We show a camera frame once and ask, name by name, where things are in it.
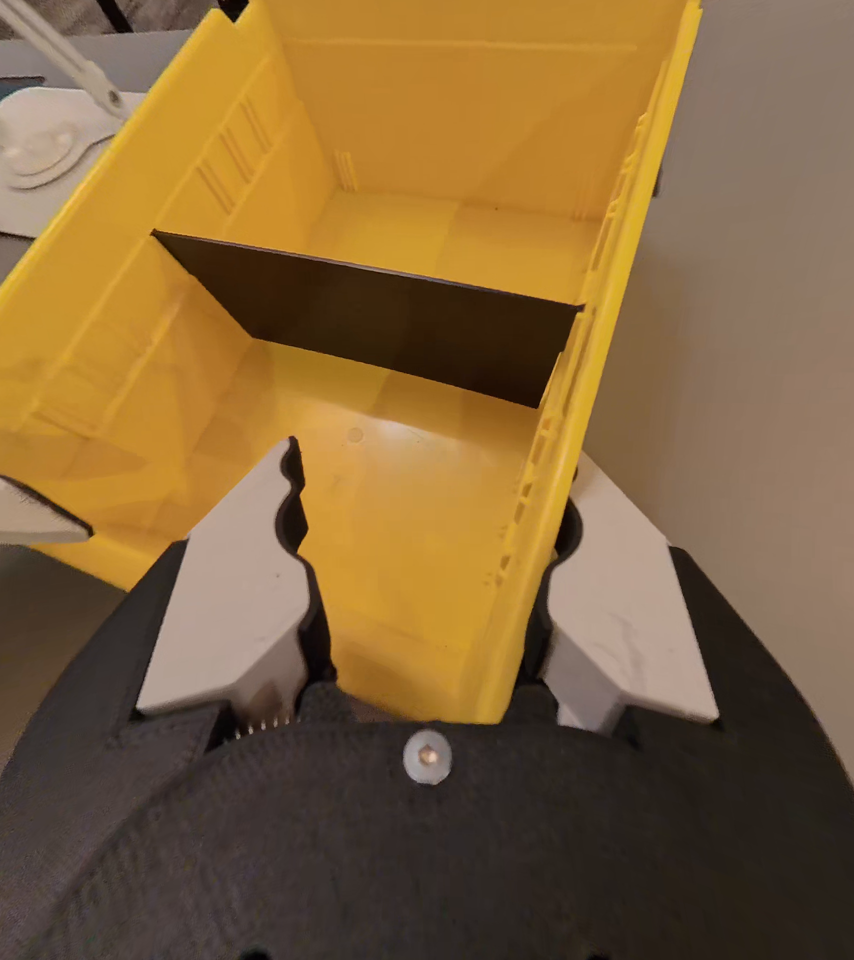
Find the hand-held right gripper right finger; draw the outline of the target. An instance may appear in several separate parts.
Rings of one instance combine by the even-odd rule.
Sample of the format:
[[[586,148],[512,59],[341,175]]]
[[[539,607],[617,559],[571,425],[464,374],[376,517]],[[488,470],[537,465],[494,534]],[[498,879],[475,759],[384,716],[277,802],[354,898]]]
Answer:
[[[585,453],[569,502],[578,540],[549,577],[539,669],[557,724],[609,735],[629,707],[715,722],[668,539]]]

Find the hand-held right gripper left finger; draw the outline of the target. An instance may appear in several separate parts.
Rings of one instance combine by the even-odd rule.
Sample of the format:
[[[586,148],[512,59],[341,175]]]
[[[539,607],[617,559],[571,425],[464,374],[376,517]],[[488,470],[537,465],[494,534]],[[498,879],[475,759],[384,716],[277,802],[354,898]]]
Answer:
[[[293,714],[336,679],[308,532],[295,437],[278,442],[197,522],[146,668],[137,710],[226,702],[235,714]]]

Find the cardboard bin divider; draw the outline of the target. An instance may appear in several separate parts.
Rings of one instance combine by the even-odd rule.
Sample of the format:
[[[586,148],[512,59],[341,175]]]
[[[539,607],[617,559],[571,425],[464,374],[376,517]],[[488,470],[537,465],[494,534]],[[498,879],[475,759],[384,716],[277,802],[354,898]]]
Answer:
[[[156,229],[253,338],[540,405],[584,307]]]

